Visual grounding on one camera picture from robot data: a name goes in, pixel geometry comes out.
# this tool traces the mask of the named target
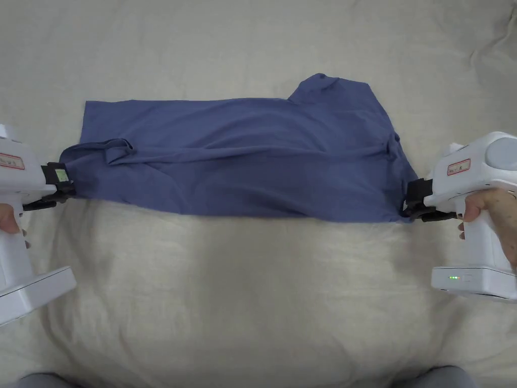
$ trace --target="human hand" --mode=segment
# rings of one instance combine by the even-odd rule
[[[7,203],[0,203],[0,230],[9,234],[20,232],[20,227],[14,217],[14,209]],[[25,246],[29,248],[31,245],[26,241]]]
[[[483,190],[465,199],[464,222],[474,221],[482,210],[488,210],[501,247],[512,266],[517,266],[517,201],[502,189]],[[458,226],[464,230],[463,223]]]

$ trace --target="white plastic casing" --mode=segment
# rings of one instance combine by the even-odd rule
[[[23,204],[54,193],[40,163],[25,144],[10,139],[12,128],[0,125],[0,203],[14,209],[20,224]],[[35,276],[23,234],[0,231],[0,325],[20,318],[76,286],[69,266]]]
[[[426,206],[442,212],[465,213],[465,198],[480,190],[517,191],[517,138],[492,132],[471,144],[455,144],[436,164],[431,177],[433,194]],[[487,211],[465,222],[462,265],[436,267],[431,285],[461,295],[482,295],[492,300],[517,301],[517,277],[502,250]]]

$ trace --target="blue t-shirt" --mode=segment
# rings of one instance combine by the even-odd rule
[[[416,175],[370,87],[316,74],[289,99],[88,101],[63,151],[79,198],[203,216],[404,220]]]

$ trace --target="beige cloth surface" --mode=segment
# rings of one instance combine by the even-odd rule
[[[0,122],[42,161],[84,101],[288,97],[368,82],[425,175],[451,142],[517,135],[512,0],[2,0]],[[430,288],[456,222],[201,218],[72,200],[25,217],[74,292],[0,329],[0,383],[53,370],[134,387],[384,386],[435,365],[517,383],[517,307]]]

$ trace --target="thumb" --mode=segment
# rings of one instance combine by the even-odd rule
[[[0,203],[0,230],[15,234],[20,231],[16,219],[14,218],[14,210],[11,205]]]
[[[465,214],[463,221],[472,222],[481,214],[481,211],[486,208],[485,193],[478,192],[465,198]]]

